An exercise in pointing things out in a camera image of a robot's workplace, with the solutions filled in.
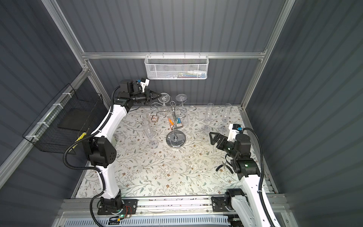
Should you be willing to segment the clear champagne flute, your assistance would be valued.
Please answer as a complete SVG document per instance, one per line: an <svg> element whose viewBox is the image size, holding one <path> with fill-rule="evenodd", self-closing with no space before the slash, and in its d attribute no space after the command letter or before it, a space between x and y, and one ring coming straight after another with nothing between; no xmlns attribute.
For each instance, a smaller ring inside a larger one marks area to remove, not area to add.
<svg viewBox="0 0 363 227"><path fill-rule="evenodd" d="M143 113L140 117L141 117L141 119L142 119L143 121L144 121L144 120L151 121L151 115L150 115L150 113L145 112L145 113Z"/></svg>
<svg viewBox="0 0 363 227"><path fill-rule="evenodd" d="M155 139L155 134L154 132L152 131L151 129L151 126L150 126L150 121L148 120L143 120L142 123L141 123L143 129L144 129L144 132L146 134L146 137L148 138L148 146L151 148L151 149L156 149L159 145L158 143L158 140Z"/></svg>

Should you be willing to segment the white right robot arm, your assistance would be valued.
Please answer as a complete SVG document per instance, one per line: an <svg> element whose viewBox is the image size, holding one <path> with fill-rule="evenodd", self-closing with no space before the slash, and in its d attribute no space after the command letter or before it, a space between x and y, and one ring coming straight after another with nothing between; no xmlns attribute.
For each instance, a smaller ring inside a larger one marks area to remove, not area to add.
<svg viewBox="0 0 363 227"><path fill-rule="evenodd" d="M245 227L279 227L267 195L263 189L264 165L251 158L251 139L246 131L255 134L251 128L239 124L229 126L229 135L210 132L210 143L231 158L224 165L237 174L241 188L227 189L224 195L225 207L235 211Z"/></svg>

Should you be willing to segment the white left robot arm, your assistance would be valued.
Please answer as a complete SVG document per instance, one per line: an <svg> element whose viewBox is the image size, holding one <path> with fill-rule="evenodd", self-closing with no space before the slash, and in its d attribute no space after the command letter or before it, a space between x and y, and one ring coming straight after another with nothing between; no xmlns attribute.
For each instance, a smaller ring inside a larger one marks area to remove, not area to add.
<svg viewBox="0 0 363 227"><path fill-rule="evenodd" d="M146 78L122 80L112 92L110 108L100 125L89 136L70 145L63 154L63 163L67 168L85 170L85 167L73 166L67 160L69 152L82 144L86 159L90 162L87 169L96 171L102 186L98 208L107 213L119 214L126 209L112 166L117 155L112 143L113 134L134 104L145 106L160 97L159 93L148 88L149 83L150 80Z"/></svg>

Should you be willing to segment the silver wine glass rack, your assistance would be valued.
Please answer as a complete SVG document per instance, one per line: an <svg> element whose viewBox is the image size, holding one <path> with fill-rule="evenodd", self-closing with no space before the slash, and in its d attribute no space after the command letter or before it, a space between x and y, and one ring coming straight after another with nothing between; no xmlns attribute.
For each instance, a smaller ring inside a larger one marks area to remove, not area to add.
<svg viewBox="0 0 363 227"><path fill-rule="evenodd" d="M170 106L163 105L165 108L157 111L151 119L154 117L167 119L171 131L166 135L165 141L168 147L178 149L186 143L186 135L181 129L188 125L188 110L182 107L181 112L178 114L176 102L170 101L169 104Z"/></svg>

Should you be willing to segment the black pliers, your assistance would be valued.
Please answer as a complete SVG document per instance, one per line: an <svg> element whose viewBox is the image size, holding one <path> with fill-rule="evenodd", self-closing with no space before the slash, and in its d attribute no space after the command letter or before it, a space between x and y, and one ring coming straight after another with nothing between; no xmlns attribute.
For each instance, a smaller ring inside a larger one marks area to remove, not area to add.
<svg viewBox="0 0 363 227"><path fill-rule="evenodd" d="M227 163L222 163L221 165L219 165L216 168L216 172L220 171L222 168L226 168L231 174L233 174L233 170L231 169L231 167L227 164Z"/></svg>

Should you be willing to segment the colourful small packet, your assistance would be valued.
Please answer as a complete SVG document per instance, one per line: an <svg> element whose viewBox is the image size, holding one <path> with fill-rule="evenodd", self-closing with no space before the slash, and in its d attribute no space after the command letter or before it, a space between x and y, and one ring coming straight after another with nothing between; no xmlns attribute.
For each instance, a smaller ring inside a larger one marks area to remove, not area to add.
<svg viewBox="0 0 363 227"><path fill-rule="evenodd" d="M180 128L183 127L182 121L180 118L172 119L168 118L168 122L171 128Z"/></svg>

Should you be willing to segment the items in white basket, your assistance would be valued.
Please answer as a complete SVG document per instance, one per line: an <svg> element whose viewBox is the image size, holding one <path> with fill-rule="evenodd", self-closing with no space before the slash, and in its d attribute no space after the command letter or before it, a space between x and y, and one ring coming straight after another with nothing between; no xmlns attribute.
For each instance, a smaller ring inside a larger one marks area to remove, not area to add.
<svg viewBox="0 0 363 227"><path fill-rule="evenodd" d="M173 79L204 79L207 77L207 71L192 70L186 72L172 72L167 75Z"/></svg>

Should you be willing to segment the yellow black striped item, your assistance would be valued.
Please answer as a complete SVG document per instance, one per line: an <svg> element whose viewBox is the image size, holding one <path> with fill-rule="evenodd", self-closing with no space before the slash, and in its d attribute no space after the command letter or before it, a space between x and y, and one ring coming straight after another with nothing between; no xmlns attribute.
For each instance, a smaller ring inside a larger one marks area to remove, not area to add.
<svg viewBox="0 0 363 227"><path fill-rule="evenodd" d="M83 132L78 138L77 140L75 141L75 144L72 146L72 149L75 149L75 147L77 146L78 144L78 141L82 140L85 136L87 135L86 132Z"/></svg>

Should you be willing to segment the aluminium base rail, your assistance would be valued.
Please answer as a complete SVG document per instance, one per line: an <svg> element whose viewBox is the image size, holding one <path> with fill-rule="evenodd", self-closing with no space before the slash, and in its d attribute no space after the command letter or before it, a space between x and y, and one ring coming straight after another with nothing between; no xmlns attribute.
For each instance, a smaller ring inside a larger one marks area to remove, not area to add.
<svg viewBox="0 0 363 227"><path fill-rule="evenodd" d="M213 212L211 195L197 196L162 196L162 197L135 197L138 200L136 214L139 216L153 214L208 214ZM90 198L65 199L57 217L63 215L89 216Z"/></svg>

